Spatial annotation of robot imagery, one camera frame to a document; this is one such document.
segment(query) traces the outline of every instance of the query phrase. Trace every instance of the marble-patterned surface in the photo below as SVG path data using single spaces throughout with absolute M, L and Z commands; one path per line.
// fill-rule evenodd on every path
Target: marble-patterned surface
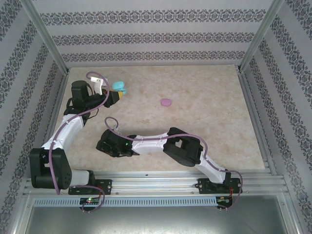
M 128 93 L 110 108 L 102 107 L 78 133 L 67 152 L 72 168 L 115 172 L 196 170 L 164 153 L 112 158 L 96 150 L 106 130 L 104 119 L 112 116 L 119 120 L 119 131 L 124 135 L 158 135 L 177 127 L 203 137 L 209 157 L 227 169 L 264 169 L 233 65 L 72 68 L 57 126 L 71 97 L 71 83 L 88 81 L 85 74 L 89 71 L 103 74 L 110 85 L 124 81 Z M 162 98 L 170 98 L 172 105 L 161 106 Z

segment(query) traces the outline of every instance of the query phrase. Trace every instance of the cable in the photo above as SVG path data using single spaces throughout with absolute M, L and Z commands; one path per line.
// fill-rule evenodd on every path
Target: cable
M 105 102 L 107 101 L 108 96 L 109 96 L 109 86 L 108 86 L 108 82 L 107 82 L 106 78 L 105 78 L 104 76 L 102 76 L 102 75 L 101 75 L 100 73 L 98 73 L 98 72 L 88 72 L 88 73 L 86 74 L 86 77 L 87 77 L 88 79 L 91 79 L 91 78 L 89 77 L 90 74 L 96 74 L 96 75 L 98 75 L 102 80 L 104 80 L 104 82 L 105 82 L 105 84 L 106 84 L 106 87 L 107 87 L 106 98 L 105 98 L 105 100 L 104 100 L 99 106 L 97 106 L 97 107 L 95 107 L 95 108 L 93 108 L 93 109 L 91 109 L 91 110 L 84 111 L 84 112 L 82 112 L 82 113 L 80 113 L 80 114 L 77 114 L 77 115 L 71 117 L 69 120 L 67 120 L 65 123 L 63 123 L 63 124 L 60 126 L 60 128 L 58 129 L 58 131 L 55 133 L 55 136 L 54 136 L 53 139 L 52 139 L 52 143 L 51 143 L 51 146 L 50 146 L 50 149 L 49 149 L 49 164 L 50 164 L 50 172 L 51 172 L 51 176 L 52 176 L 54 188 L 55 188 L 55 190 L 56 190 L 56 192 L 57 192 L 57 195 L 59 195 L 59 187 L 58 187 L 57 179 L 56 179 L 56 177 L 55 177 L 54 168 L 53 168 L 53 163 L 52 163 L 52 150 L 53 150 L 53 146 L 55 145 L 55 142 L 56 142 L 56 140 L 57 140 L 57 138 L 58 138 L 60 132 L 61 132 L 62 129 L 67 125 L 68 122 L 72 121 L 73 119 L 75 119 L 75 118 L 77 118 L 77 117 L 79 117 L 79 116 L 82 116 L 82 115 L 84 115 L 84 114 L 87 114 L 87 113 L 89 113 L 89 112 L 92 112 L 92 111 L 94 111 L 94 110 L 100 108 L 102 105 L 105 104 Z
M 100 198 L 101 194 L 103 194 L 103 200 L 102 200 L 101 203 L 100 203 L 98 206 L 96 206 L 93 210 L 90 210 L 90 211 L 84 210 L 83 208 L 84 208 L 84 205 L 85 205 L 86 203 L 83 203 L 82 208 L 81 208 L 83 213 L 85 213 L 85 212 L 87 212 L 88 214 L 89 214 L 89 213 L 92 213 L 92 212 L 96 211 L 97 209 L 99 209 L 99 208 L 104 204 L 104 201 L 105 201 L 105 192 L 104 192 L 101 188 L 95 187 L 95 186 L 90 186 L 90 185 L 77 185 L 77 186 L 73 186 L 73 188 L 90 188 L 90 189 L 97 189 L 97 190 L 99 190 L 99 197 L 98 197 L 98 198 Z
M 226 171 L 226 170 L 222 170 L 222 169 L 219 169 L 219 168 L 215 167 L 215 166 L 206 158 L 207 152 L 208 152 L 208 145 L 207 145 L 206 141 L 205 141 L 203 138 L 201 138 L 200 136 L 196 136 L 196 135 L 193 135 L 193 134 L 175 134 L 175 135 L 171 135 L 171 136 L 165 136 L 165 137 L 162 137 L 162 138 L 156 137 L 156 138 L 145 138 L 145 139 L 133 139 L 133 138 L 130 138 L 130 137 L 127 137 L 127 136 L 123 136 L 122 134 L 120 134 L 120 133 L 118 133 L 118 132 L 115 132 L 115 131 L 108 125 L 108 123 L 107 123 L 107 120 L 108 120 L 108 119 L 114 120 L 114 121 L 116 122 L 117 126 L 119 126 L 119 123 L 118 123 L 118 120 L 117 120 L 117 119 L 115 119 L 114 117 L 106 117 L 105 120 L 104 120 L 104 123 L 105 123 L 106 127 L 107 127 L 111 132 L 113 132 L 114 134 L 116 134 L 117 136 L 122 137 L 122 138 L 124 138 L 124 139 L 126 139 L 126 140 L 130 140 L 130 141 L 166 140 L 166 139 L 170 139 L 170 138 L 174 138 L 174 137 L 193 137 L 193 138 L 196 138 L 196 139 L 200 140 L 201 142 L 203 142 L 203 144 L 204 144 L 204 146 L 205 146 L 204 159 L 208 162 L 208 164 L 209 164 L 212 168 L 214 168 L 215 170 L 217 170 L 217 171 L 219 171 L 219 172 L 225 172 L 225 173 L 231 172 L 231 173 L 237 173 L 237 174 L 239 175 L 241 186 L 240 186 L 240 188 L 239 188 L 239 192 L 238 192 L 238 195 L 237 195 L 237 198 L 236 198 L 235 202 L 232 204 L 232 206 L 230 206 L 230 207 L 228 208 L 228 210 L 229 210 L 230 208 L 232 208 L 233 205 L 234 205 L 235 203 L 237 203 L 238 198 L 239 198 L 240 194 L 242 193 L 242 189 L 243 189 L 243 176 L 242 176 L 242 174 L 241 174 L 240 172 L 238 172 L 238 171 L 235 171 L 235 170 Z

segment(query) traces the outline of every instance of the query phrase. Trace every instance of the patterned wallpaper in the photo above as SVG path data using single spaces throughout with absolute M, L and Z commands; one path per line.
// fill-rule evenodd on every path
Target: patterned wallpaper
M 28 155 L 42 145 L 62 73 L 18 0 L 0 3 L 0 234 L 10 229 L 30 176 Z
M 312 233 L 311 12 L 308 1 L 285 1 L 245 71 L 304 233 Z
M 272 0 L 33 2 L 74 67 L 239 65 Z

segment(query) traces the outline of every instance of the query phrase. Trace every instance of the blue object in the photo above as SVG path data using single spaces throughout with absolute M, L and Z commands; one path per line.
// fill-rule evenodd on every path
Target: blue object
M 117 81 L 113 84 L 113 90 L 120 91 L 122 92 L 122 94 L 126 94 L 127 90 L 124 89 L 124 87 L 125 87 L 125 83 L 122 81 Z

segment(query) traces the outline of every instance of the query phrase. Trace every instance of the purple object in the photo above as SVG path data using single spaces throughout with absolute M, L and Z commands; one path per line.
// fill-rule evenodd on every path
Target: purple object
M 162 106 L 171 106 L 172 101 L 171 101 L 171 99 L 164 98 L 164 99 L 162 99 L 162 100 L 160 101 L 160 104 L 161 104 Z

